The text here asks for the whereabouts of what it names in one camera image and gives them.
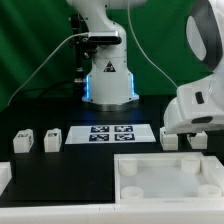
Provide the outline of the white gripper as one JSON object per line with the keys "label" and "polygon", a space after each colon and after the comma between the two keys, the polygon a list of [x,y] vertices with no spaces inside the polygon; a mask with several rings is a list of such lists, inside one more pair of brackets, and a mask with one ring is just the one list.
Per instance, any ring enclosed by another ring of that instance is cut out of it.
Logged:
{"label": "white gripper", "polygon": [[212,96],[213,75],[185,84],[164,113],[167,134],[224,130],[224,106]]}

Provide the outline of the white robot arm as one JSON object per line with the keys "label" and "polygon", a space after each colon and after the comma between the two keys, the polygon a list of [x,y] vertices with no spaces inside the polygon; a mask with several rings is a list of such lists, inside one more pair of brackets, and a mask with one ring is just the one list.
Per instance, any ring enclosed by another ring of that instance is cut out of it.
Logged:
{"label": "white robot arm", "polygon": [[[88,27],[94,45],[84,100],[102,107],[138,99],[127,68],[126,31],[106,12],[138,7],[147,0],[66,0]],[[224,130],[224,0],[197,0],[187,18],[186,37],[194,55],[212,72],[177,88],[164,114],[168,134]]]}

